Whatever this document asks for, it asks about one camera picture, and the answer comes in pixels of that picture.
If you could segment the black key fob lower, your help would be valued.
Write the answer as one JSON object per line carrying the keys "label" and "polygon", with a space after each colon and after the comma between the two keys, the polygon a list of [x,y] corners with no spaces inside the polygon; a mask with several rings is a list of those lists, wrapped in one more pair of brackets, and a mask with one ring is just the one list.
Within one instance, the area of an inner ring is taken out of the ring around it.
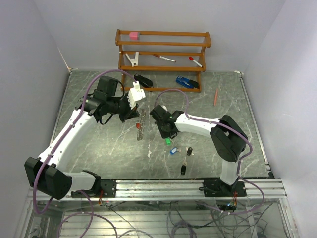
{"label": "black key fob lower", "polygon": [[181,175],[185,175],[186,174],[186,165],[182,165],[181,166],[181,171],[180,171]]}

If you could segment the aluminium mounting rail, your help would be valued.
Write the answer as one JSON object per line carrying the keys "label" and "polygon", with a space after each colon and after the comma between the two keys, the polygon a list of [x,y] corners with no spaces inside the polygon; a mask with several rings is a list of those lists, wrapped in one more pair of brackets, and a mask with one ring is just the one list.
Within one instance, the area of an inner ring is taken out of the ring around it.
{"label": "aluminium mounting rail", "polygon": [[[246,196],[239,199],[287,198],[280,179],[252,179],[245,183]],[[211,200],[206,192],[199,190],[202,180],[117,180],[112,197],[104,195],[103,201],[168,201]]]}

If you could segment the black key fob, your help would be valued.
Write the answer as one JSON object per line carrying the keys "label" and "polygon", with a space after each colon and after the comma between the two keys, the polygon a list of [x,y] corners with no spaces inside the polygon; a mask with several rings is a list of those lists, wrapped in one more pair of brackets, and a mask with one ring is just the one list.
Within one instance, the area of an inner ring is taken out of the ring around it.
{"label": "black key fob", "polygon": [[186,155],[187,155],[187,156],[190,156],[190,155],[192,154],[192,152],[193,152],[193,148],[192,148],[192,147],[189,147],[189,148],[187,149]]}
{"label": "black key fob", "polygon": [[186,174],[186,165],[182,165],[181,166],[181,171],[180,171],[181,175],[185,175]]}

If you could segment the blue stapler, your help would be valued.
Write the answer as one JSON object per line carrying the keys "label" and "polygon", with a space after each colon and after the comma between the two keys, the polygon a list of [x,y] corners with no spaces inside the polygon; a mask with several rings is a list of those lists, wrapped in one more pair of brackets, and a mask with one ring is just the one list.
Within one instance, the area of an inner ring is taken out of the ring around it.
{"label": "blue stapler", "polygon": [[182,77],[182,76],[177,76],[176,78],[176,83],[182,85],[185,88],[189,88],[189,89],[199,89],[200,85],[198,82]]}

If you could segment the black key fob upper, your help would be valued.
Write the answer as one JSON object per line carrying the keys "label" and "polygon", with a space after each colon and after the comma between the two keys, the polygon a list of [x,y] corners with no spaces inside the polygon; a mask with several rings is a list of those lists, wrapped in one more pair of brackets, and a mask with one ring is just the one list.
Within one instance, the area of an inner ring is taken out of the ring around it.
{"label": "black key fob upper", "polygon": [[192,152],[193,152],[193,148],[192,148],[192,147],[189,147],[189,148],[187,149],[186,155],[187,155],[187,156],[190,156],[190,155],[192,154]]}

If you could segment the black stapler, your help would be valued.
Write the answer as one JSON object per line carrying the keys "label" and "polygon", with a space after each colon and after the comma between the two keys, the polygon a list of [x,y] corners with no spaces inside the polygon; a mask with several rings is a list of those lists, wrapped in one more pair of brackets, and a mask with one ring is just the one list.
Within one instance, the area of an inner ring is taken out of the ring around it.
{"label": "black stapler", "polygon": [[153,82],[144,76],[141,76],[136,73],[134,74],[134,79],[138,81],[139,84],[144,88],[153,88],[153,85],[154,85]]}

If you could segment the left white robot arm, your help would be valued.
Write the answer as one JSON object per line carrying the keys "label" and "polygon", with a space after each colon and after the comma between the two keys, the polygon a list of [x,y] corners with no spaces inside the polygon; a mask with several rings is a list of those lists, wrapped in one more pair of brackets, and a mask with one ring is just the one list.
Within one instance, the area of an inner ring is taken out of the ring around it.
{"label": "left white robot arm", "polygon": [[56,200],[68,193],[77,197],[81,190],[95,197],[105,190],[101,177],[96,173],[88,170],[67,173],[65,170],[77,144],[101,122],[103,116],[118,115],[121,122],[139,116],[137,107],[138,102],[145,98],[144,90],[138,81],[134,81],[128,92],[117,97],[115,93],[119,83],[114,78],[102,76],[93,93],[78,100],[69,121],[51,145],[37,158],[26,160],[24,167],[31,187]]}

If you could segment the blue key tag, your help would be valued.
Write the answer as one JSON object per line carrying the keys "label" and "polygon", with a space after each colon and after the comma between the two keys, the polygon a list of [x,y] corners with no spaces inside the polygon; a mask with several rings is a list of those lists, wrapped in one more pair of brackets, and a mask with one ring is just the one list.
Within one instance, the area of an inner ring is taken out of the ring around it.
{"label": "blue key tag", "polygon": [[173,149],[170,150],[170,154],[171,155],[175,154],[176,152],[178,152],[178,148],[177,147],[174,147]]}

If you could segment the green key tag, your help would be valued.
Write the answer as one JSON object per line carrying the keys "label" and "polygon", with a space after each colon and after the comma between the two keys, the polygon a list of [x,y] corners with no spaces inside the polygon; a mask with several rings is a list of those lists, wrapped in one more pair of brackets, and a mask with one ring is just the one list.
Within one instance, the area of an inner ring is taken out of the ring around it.
{"label": "green key tag", "polygon": [[171,144],[171,139],[170,138],[167,138],[165,141],[166,141],[167,145]]}

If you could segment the white plastic clip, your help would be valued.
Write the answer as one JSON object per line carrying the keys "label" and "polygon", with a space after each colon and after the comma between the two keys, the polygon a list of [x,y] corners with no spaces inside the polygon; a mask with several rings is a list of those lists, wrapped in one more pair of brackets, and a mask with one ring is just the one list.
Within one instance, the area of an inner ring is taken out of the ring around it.
{"label": "white plastic clip", "polygon": [[138,66],[138,63],[139,63],[139,52],[135,52],[134,58],[131,58],[128,53],[125,53],[125,56],[127,57],[129,62],[131,63],[132,67],[137,67]]}

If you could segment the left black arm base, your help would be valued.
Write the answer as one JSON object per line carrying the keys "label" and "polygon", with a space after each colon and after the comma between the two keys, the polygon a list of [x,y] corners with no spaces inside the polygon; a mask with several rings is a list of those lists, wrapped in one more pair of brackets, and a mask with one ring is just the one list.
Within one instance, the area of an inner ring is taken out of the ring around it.
{"label": "left black arm base", "polygon": [[98,179],[93,187],[89,190],[76,190],[71,192],[72,198],[83,198],[84,195],[81,193],[83,191],[90,198],[115,198],[116,196],[116,186],[117,183],[112,179]]}

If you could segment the red tipped white marker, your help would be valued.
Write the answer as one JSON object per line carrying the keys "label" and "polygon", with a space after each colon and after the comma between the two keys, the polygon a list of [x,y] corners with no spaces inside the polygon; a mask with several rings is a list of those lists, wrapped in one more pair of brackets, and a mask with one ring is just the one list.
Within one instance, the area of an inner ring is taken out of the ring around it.
{"label": "red tipped white marker", "polygon": [[198,61],[196,61],[193,57],[189,56],[189,60],[192,61],[192,62],[194,62],[197,66],[203,67],[203,65],[200,64]]}

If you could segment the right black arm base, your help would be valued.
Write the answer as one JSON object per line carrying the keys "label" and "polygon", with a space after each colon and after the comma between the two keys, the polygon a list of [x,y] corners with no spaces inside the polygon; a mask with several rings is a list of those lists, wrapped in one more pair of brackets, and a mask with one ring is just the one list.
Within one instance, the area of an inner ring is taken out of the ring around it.
{"label": "right black arm base", "polygon": [[227,185],[220,178],[210,178],[203,182],[203,185],[199,187],[199,191],[204,193],[205,197],[246,197],[245,184],[238,179],[233,185]]}

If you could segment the red capped white marker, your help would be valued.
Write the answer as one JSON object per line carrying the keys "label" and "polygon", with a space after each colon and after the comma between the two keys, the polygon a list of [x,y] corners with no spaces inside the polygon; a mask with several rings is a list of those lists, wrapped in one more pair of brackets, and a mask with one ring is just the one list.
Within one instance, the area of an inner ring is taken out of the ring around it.
{"label": "red capped white marker", "polygon": [[170,61],[170,62],[176,63],[176,60],[174,60],[174,59],[170,59],[170,58],[167,58],[167,57],[164,57],[164,56],[158,55],[158,54],[153,54],[153,56],[154,56],[154,57],[157,57],[157,58],[160,58],[160,59],[163,59],[163,60],[167,60],[167,61]]}

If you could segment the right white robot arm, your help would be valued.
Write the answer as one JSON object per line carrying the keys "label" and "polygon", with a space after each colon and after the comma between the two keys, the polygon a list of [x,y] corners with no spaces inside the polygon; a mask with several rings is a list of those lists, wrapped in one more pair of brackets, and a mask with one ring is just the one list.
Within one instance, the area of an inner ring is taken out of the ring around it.
{"label": "right white robot arm", "polygon": [[211,138],[218,155],[222,158],[219,192],[230,196],[236,190],[241,157],[249,144],[247,135],[235,120],[224,115],[219,119],[196,117],[183,111],[173,113],[163,106],[154,107],[150,115],[155,120],[163,139],[173,138],[180,132],[194,133]]}

